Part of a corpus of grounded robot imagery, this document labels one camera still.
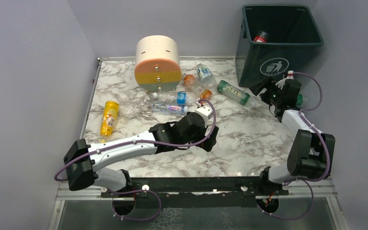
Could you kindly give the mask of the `red label water bottle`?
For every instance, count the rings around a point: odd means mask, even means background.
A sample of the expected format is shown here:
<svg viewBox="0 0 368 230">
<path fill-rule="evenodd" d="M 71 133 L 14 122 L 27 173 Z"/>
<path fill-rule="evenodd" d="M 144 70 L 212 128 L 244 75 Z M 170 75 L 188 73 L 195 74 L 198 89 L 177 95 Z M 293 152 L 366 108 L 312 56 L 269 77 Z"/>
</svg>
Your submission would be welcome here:
<svg viewBox="0 0 368 230">
<path fill-rule="evenodd" d="M 268 38 L 269 34 L 266 31 L 258 31 L 253 41 L 258 43 L 266 43 L 268 41 Z"/>
</svg>

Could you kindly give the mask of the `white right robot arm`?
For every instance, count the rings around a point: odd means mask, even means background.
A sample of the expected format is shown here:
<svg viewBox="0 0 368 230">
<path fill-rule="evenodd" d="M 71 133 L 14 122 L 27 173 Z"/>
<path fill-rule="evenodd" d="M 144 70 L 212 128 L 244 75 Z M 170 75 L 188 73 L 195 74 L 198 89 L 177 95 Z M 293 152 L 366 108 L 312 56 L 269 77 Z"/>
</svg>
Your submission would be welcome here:
<svg viewBox="0 0 368 230">
<path fill-rule="evenodd" d="M 260 173 L 257 188 L 262 193 L 280 190 L 295 180 L 318 182 L 330 176 L 335 137 L 317 129 L 296 105 L 300 89 L 301 83 L 290 78 L 284 79 L 282 87 L 267 78 L 250 88 L 264 103 L 274 106 L 275 117 L 295 134 L 287 162 Z"/>
</svg>

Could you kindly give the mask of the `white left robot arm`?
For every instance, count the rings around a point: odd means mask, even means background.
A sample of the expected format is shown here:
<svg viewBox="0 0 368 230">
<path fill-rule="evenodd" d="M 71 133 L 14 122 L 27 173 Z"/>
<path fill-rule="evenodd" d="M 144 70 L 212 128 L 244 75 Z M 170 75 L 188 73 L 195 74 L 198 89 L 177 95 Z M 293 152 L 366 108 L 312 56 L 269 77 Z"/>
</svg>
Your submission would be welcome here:
<svg viewBox="0 0 368 230">
<path fill-rule="evenodd" d="M 63 158 L 69 190 L 95 185 L 117 192 L 131 186 L 128 171 L 108 168 L 116 162 L 192 146 L 209 152 L 216 144 L 216 118 L 216 112 L 204 106 L 179 121 L 156 124 L 130 138 L 91 145 L 84 139 L 76 140 Z"/>
</svg>

